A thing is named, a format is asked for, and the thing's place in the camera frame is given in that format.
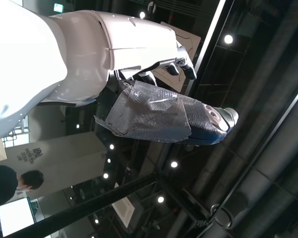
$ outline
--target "sign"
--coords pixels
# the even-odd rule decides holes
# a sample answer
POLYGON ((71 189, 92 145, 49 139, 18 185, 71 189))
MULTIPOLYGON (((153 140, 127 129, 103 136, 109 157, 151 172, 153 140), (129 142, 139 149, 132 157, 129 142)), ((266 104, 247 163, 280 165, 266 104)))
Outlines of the sign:
POLYGON ((64 11, 64 6, 62 4, 54 4, 54 11, 59 12, 59 13, 63 13, 64 11))

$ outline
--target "ceiling light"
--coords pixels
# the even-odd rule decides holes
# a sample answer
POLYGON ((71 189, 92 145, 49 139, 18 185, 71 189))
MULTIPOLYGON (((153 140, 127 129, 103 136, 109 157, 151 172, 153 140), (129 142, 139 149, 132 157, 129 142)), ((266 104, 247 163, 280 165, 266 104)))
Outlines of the ceiling light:
POLYGON ((226 35, 224 37, 224 42, 227 44, 232 44, 233 43, 233 37, 231 35, 226 35))
POLYGON ((146 14, 142 11, 140 14, 139 14, 140 18, 144 18, 146 16, 146 14))
POLYGON ((159 197, 158 198, 158 203, 163 203, 163 201, 164 201, 164 197, 159 197))
POLYGON ((176 168, 177 166, 178 166, 178 163, 177 163, 177 162, 173 161, 173 162, 171 163, 171 167, 176 168))

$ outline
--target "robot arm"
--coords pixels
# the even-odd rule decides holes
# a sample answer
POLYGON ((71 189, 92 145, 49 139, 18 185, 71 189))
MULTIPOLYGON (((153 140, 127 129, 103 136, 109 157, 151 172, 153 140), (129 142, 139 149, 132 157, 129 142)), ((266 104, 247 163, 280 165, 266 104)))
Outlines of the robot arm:
MULTIPOLYGON (((117 79, 139 74, 156 85, 151 70, 165 67, 176 75, 180 67, 187 78, 196 79, 184 47, 166 26, 87 10, 44 17, 9 0, 1 0, 0 5, 6 14, 2 18, 0 13, 0 138, 44 100, 73 105, 93 102, 106 86, 110 71, 117 72, 117 79)), ((181 95, 175 97, 187 101, 181 95)), ((183 103, 188 123, 205 125, 207 113, 202 111, 204 116, 199 117, 203 104, 192 108, 191 103, 183 103)), ((222 130, 221 136, 205 144, 222 140, 235 125, 233 117, 227 121, 223 112, 216 111, 223 121, 207 120, 222 130), (227 127, 221 129, 224 121, 227 127)), ((196 128, 204 135, 214 131, 213 127, 196 128)))

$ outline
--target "plastic wrapping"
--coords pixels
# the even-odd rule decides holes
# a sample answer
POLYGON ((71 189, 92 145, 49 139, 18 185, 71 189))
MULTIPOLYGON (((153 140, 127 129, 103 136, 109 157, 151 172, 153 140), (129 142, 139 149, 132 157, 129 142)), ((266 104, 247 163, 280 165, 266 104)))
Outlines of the plastic wrapping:
POLYGON ((139 81, 119 95, 105 121, 94 117, 121 137, 174 143, 191 135, 178 94, 139 81))

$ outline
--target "monitor screen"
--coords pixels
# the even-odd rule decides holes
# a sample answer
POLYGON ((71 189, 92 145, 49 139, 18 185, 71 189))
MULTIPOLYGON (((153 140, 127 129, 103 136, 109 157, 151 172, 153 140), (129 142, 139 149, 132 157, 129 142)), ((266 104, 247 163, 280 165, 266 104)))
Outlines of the monitor screen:
POLYGON ((0 226, 3 237, 33 225, 34 222, 28 198, 0 206, 0 226))

